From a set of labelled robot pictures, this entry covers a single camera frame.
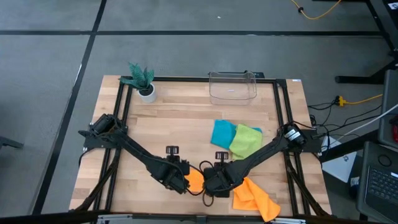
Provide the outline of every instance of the orange cloth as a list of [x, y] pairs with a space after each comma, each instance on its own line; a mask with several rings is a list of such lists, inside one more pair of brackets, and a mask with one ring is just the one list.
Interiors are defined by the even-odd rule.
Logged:
[[185, 178], [189, 181], [188, 189], [191, 192], [196, 192], [196, 193], [201, 192], [205, 180], [203, 179], [203, 175], [199, 171], [190, 168], [189, 174], [186, 175]]
[[280, 206], [273, 202], [268, 194], [248, 177], [244, 178], [243, 184], [234, 189], [233, 208], [260, 211], [265, 222], [273, 220], [280, 212]]

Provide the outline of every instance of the gray carpet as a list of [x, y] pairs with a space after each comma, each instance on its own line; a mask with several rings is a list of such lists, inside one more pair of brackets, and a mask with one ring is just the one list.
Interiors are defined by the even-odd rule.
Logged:
[[[333, 3], [299, 4], [315, 16]], [[99, 5], [91, 0], [0, 0], [0, 29], [91, 30]], [[374, 31], [377, 26], [363, 3], [344, 2], [325, 18], [309, 21], [288, 0], [123, 0], [108, 1], [99, 29]], [[88, 36], [0, 36], [0, 136], [25, 143], [23, 150], [0, 151], [0, 217], [29, 213], [87, 41]], [[77, 131], [91, 121], [102, 76], [128, 75], [128, 62], [153, 68], [157, 76], [252, 70], [269, 78], [299, 78], [307, 103], [317, 104], [336, 95], [357, 101], [380, 94], [382, 86], [339, 85], [333, 78], [372, 74], [390, 62], [388, 50], [379, 37], [97, 36], [43, 212], [68, 210], [83, 144]], [[379, 104], [334, 108], [329, 123], [341, 124]], [[328, 112], [310, 113], [321, 123]], [[345, 185], [328, 175], [325, 181], [333, 214], [358, 218]]]
[[[333, 2], [298, 1], [309, 16]], [[344, 2], [330, 16], [310, 21], [289, 0], [109, 1], [101, 30], [377, 30], [365, 4]]]
[[0, 29], [91, 30], [100, 2], [0, 0]]
[[0, 36], [0, 217], [29, 212], [87, 37]]

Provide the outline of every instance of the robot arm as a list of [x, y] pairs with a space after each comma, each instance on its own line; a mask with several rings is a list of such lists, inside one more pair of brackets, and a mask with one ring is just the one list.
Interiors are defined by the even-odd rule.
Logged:
[[89, 131], [79, 131], [86, 137], [86, 142], [99, 141], [100, 145], [121, 147], [145, 164], [150, 175], [167, 189], [175, 190], [179, 194], [185, 193], [189, 187], [184, 178], [189, 174], [189, 162], [180, 160], [178, 146], [167, 146], [166, 158], [154, 156], [137, 142], [131, 139], [122, 127], [120, 120], [111, 114], [103, 114], [95, 124], [90, 125]]
[[258, 164], [264, 162], [280, 151], [302, 147], [307, 139], [295, 124], [286, 124], [279, 130], [277, 137], [260, 148], [249, 157], [222, 163], [214, 168], [205, 168], [204, 188], [206, 194], [215, 197], [229, 197], [229, 191], [243, 183], [243, 178], [250, 170]]

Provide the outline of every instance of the transparent plastic bin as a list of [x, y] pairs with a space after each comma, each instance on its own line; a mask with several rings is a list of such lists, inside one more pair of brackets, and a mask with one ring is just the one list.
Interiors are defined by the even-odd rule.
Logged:
[[214, 105], [248, 105], [257, 96], [252, 72], [209, 73], [210, 101]]

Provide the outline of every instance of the wooden table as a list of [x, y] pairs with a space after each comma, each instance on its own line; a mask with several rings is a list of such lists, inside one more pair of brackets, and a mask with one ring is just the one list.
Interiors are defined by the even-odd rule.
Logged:
[[[113, 75], [104, 76], [93, 122], [103, 113], [113, 112], [119, 86], [118, 78], [119, 76]], [[204, 160], [214, 162], [215, 152], [224, 150], [210, 144], [215, 119], [227, 119], [234, 124], [260, 127], [263, 131], [264, 145], [275, 137], [279, 127], [274, 92], [270, 84], [258, 83], [257, 96], [247, 106], [212, 105], [208, 83], [154, 82], [154, 85], [157, 100], [151, 104], [143, 103], [137, 92], [133, 91], [127, 125], [128, 135], [157, 156], [165, 157], [165, 147], [174, 145], [180, 146], [180, 157], [187, 159], [196, 167]], [[287, 80], [287, 86], [294, 120], [310, 125], [301, 81]], [[125, 86], [122, 102], [126, 92]], [[284, 121], [287, 121], [282, 90], [279, 95]], [[97, 149], [83, 157], [70, 208], [79, 206], [97, 184], [103, 155], [104, 149]], [[302, 153], [301, 160], [306, 186], [322, 208], [330, 213], [320, 163], [309, 153]], [[249, 177], [281, 206], [280, 215], [292, 214], [282, 153], [274, 155], [252, 169]], [[100, 208], [104, 208], [107, 191], [108, 187], [105, 186]], [[297, 187], [296, 194], [299, 211], [303, 213], [301, 195]], [[179, 195], [167, 190], [149, 175], [141, 162], [122, 150], [112, 212], [259, 215], [259, 212], [234, 210], [232, 202], [232, 192], [230, 198], [215, 198], [214, 204], [206, 207], [202, 203], [201, 196]]]

